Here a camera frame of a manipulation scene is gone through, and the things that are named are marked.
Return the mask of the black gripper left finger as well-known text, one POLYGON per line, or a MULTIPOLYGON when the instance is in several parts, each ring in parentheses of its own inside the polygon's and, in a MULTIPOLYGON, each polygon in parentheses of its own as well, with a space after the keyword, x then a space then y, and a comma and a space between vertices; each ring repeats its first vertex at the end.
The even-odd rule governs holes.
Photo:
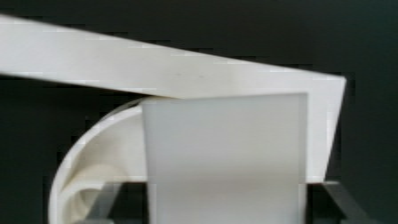
POLYGON ((89 213, 77 224, 150 224, 146 182, 105 184, 89 213))

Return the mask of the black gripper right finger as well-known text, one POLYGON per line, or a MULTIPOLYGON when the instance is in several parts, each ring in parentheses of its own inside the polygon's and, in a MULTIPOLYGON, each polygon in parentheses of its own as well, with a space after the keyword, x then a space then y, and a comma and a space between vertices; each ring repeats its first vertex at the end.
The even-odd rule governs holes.
POLYGON ((377 224, 336 181, 308 185, 306 224, 377 224))

